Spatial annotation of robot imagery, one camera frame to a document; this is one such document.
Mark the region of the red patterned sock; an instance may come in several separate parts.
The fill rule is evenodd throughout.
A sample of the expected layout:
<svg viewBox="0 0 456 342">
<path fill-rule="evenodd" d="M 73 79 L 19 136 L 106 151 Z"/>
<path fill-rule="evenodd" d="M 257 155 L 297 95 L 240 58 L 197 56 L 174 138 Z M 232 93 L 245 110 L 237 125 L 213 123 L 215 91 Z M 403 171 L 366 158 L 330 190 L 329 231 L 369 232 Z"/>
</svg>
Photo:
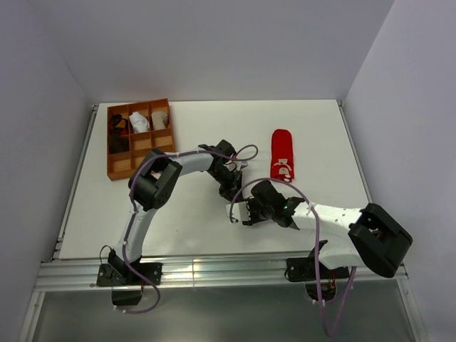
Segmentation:
<svg viewBox="0 0 456 342">
<path fill-rule="evenodd" d="M 272 134 L 270 178 L 284 182 L 294 180 L 293 143 L 288 130 L 276 129 Z"/>
</svg>

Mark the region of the dark brown striped sock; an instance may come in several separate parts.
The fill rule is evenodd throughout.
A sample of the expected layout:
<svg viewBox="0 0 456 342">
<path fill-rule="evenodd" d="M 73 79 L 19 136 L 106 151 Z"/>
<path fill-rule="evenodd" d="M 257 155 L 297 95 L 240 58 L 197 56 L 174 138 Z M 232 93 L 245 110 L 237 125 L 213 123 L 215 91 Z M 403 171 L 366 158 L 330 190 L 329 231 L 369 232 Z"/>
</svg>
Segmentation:
<svg viewBox="0 0 456 342">
<path fill-rule="evenodd" d="M 128 152 L 129 150 L 129 139 L 127 136 L 121 136 L 115 133 L 108 137 L 108 152 L 110 155 Z"/>
</svg>

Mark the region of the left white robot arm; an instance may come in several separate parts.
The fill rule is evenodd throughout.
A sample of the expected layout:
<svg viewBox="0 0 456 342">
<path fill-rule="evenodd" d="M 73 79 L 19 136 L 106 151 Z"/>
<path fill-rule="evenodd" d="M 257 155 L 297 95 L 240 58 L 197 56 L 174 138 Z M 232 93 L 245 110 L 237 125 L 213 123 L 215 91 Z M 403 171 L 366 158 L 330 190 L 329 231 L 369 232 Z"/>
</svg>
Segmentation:
<svg viewBox="0 0 456 342">
<path fill-rule="evenodd" d="M 108 256 L 113 276 L 121 284 L 136 281 L 152 218 L 171 198 L 181 176 L 207 172 L 219 183 L 220 196 L 230 201 L 241 189 L 242 168 L 246 165 L 236 158 L 235 149 L 225 140 L 216 146 L 200 145 L 187 152 L 152 149 L 128 183 L 133 208 L 122 238 Z"/>
</svg>

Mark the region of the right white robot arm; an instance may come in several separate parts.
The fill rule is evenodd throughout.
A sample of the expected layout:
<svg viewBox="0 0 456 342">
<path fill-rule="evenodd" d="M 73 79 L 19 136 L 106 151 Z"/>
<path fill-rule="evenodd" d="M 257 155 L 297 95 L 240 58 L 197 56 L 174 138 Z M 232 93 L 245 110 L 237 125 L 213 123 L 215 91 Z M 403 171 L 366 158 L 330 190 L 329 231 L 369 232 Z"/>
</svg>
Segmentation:
<svg viewBox="0 0 456 342">
<path fill-rule="evenodd" d="M 233 204 L 227 214 L 247 226 L 273 221 L 308 232 L 318 242 L 308 262 L 310 273 L 318 278 L 353 266 L 392 278 L 413 244 L 406 229 L 378 204 L 364 208 L 316 204 L 303 194 L 283 196 L 270 180 L 255 184 L 250 197 Z"/>
</svg>

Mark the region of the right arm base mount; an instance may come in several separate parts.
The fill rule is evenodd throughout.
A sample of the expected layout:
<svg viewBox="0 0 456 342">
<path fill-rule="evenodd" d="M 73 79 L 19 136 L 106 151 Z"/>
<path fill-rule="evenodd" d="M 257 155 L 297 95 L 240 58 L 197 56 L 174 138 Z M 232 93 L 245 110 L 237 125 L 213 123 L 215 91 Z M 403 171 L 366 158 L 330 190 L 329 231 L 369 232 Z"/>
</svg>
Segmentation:
<svg viewBox="0 0 456 342">
<path fill-rule="evenodd" d="M 325 301 L 332 301 L 336 298 L 337 285 L 339 279 L 348 279 L 350 272 L 348 267 L 338 267 L 328 269 L 319 263 L 321 277 L 322 298 Z M 312 249 L 308 256 L 293 257 L 286 260 L 284 277 L 291 283 L 312 282 L 316 280 L 315 249 Z M 305 285 L 306 293 L 312 300 L 318 300 L 316 284 Z"/>
</svg>

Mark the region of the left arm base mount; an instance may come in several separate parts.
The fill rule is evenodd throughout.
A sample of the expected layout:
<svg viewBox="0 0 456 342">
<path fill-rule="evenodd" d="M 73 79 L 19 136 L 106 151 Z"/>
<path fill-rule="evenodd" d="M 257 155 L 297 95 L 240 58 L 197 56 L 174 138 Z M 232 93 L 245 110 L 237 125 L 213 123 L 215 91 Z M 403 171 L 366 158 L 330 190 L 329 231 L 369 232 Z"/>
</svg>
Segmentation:
<svg viewBox="0 0 456 342">
<path fill-rule="evenodd" d="M 155 309 L 161 299 L 157 286 L 161 283 L 163 264 L 142 263 L 139 258 L 128 266 L 113 248 L 109 249 L 107 261 L 100 257 L 96 286 L 110 287 L 114 309 L 125 314 L 143 314 Z M 156 292 L 154 304 L 146 309 L 133 309 L 142 300 L 146 286 L 151 286 Z"/>
</svg>

